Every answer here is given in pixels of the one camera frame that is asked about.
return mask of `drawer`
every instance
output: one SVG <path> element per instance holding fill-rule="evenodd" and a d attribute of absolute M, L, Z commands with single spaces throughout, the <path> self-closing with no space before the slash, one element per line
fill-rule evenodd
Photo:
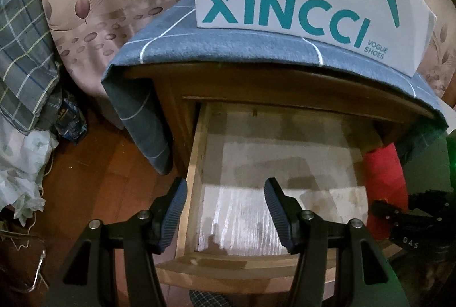
<path fill-rule="evenodd" d="M 382 146 L 368 118 L 311 110 L 208 103 L 201 107 L 176 258 L 160 282 L 218 293 L 290 289 L 298 260 L 281 246 L 264 200 L 276 177 L 286 195 L 325 220 L 367 218 L 362 156 Z M 387 255 L 399 248 L 384 245 Z M 329 250 L 326 281 L 335 279 Z"/>

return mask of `leaf print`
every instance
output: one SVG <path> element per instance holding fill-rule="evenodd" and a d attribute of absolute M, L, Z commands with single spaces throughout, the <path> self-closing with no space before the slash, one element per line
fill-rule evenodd
<path fill-rule="evenodd" d="M 447 34 L 448 34 L 448 26 L 445 23 L 443 25 L 442 29 L 440 30 L 440 42 L 445 42 Z"/>
<path fill-rule="evenodd" d="M 448 60 L 449 57 L 450 57 L 450 52 L 448 50 L 446 50 L 442 57 L 442 64 L 446 63 L 446 61 Z"/>
<path fill-rule="evenodd" d="M 74 6 L 74 12 L 78 18 L 84 19 L 87 24 L 87 16 L 90 12 L 90 2 L 89 0 L 76 0 L 76 5 Z"/>
<path fill-rule="evenodd" d="M 46 19 L 49 21 L 52 15 L 52 6 L 48 0 L 43 0 L 43 9 L 44 15 L 46 15 Z"/>

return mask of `screw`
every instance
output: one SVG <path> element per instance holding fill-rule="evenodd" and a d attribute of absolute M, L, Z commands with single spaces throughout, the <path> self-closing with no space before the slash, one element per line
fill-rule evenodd
<path fill-rule="evenodd" d="M 138 212 L 138 218 L 140 220 L 146 220 L 149 218 L 149 216 L 150 216 L 150 212 L 147 210 L 142 210 L 142 211 Z"/>
<path fill-rule="evenodd" d="M 88 226 L 92 229 L 92 230 L 95 230 L 97 229 L 98 227 L 100 227 L 101 225 L 101 221 L 100 220 L 92 220 L 89 222 Z"/>
<path fill-rule="evenodd" d="M 311 220 L 312 218 L 314 218 L 314 213 L 312 211 L 306 209 L 306 210 L 302 211 L 301 217 L 304 220 Z"/>
<path fill-rule="evenodd" d="M 361 229 L 361 227 L 363 227 L 363 222 L 354 218 L 350 221 L 350 225 L 352 225 L 355 229 Z"/>

